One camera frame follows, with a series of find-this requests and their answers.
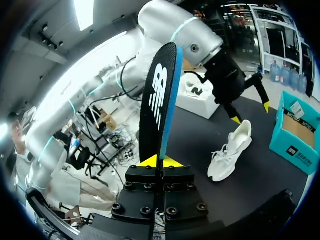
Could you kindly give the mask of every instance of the white box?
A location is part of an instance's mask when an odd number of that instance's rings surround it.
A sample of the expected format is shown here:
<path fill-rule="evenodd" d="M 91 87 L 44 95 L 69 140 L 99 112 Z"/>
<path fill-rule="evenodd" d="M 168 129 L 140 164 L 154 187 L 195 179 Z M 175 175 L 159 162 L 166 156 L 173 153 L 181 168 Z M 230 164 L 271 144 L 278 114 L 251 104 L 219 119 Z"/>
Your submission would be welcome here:
<path fill-rule="evenodd" d="M 201 77 L 205 77 L 204 73 L 198 73 Z M 204 85 L 206 89 L 209 89 L 210 95 L 207 99 L 201 99 L 198 97 L 193 97 L 187 94 L 186 91 L 186 82 L 198 82 L 201 83 L 198 77 L 192 73 L 184 74 L 180 79 L 178 96 L 176 99 L 176 106 L 187 110 L 191 113 L 199 115 L 205 119 L 211 118 L 214 112 L 219 107 L 219 104 L 215 103 L 215 96 L 212 94 L 212 90 L 214 89 L 211 82 L 207 81 Z"/>

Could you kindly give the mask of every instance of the cardboard box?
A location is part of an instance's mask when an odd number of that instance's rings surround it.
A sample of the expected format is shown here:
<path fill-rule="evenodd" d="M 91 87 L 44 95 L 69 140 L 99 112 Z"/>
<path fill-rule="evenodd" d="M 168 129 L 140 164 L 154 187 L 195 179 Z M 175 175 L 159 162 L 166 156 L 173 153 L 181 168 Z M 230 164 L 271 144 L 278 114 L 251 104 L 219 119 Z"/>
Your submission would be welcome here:
<path fill-rule="evenodd" d="M 100 120 L 98 121 L 98 124 L 100 125 L 102 122 L 104 122 L 108 129 L 115 130 L 117 128 L 117 123 L 113 119 L 113 117 L 105 112 L 102 112 Z"/>
<path fill-rule="evenodd" d="M 314 108 L 283 91 L 270 150 L 311 175 L 320 160 L 319 124 L 320 114 Z"/>

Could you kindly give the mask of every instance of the white sneaker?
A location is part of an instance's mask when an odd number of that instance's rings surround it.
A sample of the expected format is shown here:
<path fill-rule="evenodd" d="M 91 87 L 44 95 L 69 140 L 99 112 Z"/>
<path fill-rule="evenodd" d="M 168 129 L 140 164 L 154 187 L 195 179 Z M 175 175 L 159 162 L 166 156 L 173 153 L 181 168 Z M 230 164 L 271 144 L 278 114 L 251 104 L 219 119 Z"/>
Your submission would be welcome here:
<path fill-rule="evenodd" d="M 214 182 L 220 182 L 234 172 L 238 158 L 252 142 L 251 132 L 251 122 L 244 120 L 229 134 L 228 144 L 223 145 L 220 151 L 212 152 L 212 161 L 208 168 L 209 178 L 211 177 Z"/>

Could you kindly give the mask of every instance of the desk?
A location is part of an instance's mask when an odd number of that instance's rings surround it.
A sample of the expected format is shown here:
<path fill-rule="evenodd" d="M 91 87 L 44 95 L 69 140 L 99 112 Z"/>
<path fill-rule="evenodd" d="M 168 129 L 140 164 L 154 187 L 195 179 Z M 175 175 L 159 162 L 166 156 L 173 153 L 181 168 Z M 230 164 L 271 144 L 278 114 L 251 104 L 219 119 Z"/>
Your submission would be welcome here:
<path fill-rule="evenodd" d="M 251 121 L 252 144 L 242 153 L 234 173 L 222 182 L 210 182 L 207 170 L 211 152 L 228 143 L 228 135 L 239 125 L 229 120 L 219 107 L 207 120 L 176 107 L 167 155 L 190 165 L 195 184 L 208 205 L 210 222 L 222 220 L 229 226 L 255 211 L 284 189 L 293 191 L 297 205 L 308 176 L 287 160 L 269 150 L 276 110 L 264 112 L 261 103 L 240 97 L 233 104 L 243 119 Z"/>

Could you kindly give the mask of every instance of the water bottle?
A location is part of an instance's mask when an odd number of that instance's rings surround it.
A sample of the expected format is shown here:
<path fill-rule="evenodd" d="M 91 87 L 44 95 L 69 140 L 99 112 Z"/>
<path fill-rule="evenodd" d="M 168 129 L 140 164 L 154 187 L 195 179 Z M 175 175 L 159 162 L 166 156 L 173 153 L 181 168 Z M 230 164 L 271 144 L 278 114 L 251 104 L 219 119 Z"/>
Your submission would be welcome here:
<path fill-rule="evenodd" d="M 299 77 L 299 85 L 298 85 L 298 91 L 302 94 L 305 94 L 307 90 L 307 77 L 304 73 L 300 75 Z"/>
<path fill-rule="evenodd" d="M 277 64 L 277 61 L 271 64 L 270 67 L 270 80 L 272 82 L 279 82 L 280 78 L 280 67 Z"/>
<path fill-rule="evenodd" d="M 299 73 L 297 69 L 292 69 L 290 71 L 290 86 L 293 90 L 298 90 L 299 87 Z"/>
<path fill-rule="evenodd" d="M 283 67 L 281 68 L 280 82 L 281 82 L 284 86 L 289 86 L 289 82 L 290 82 L 290 68 L 287 67 L 286 64 L 283 64 Z"/>

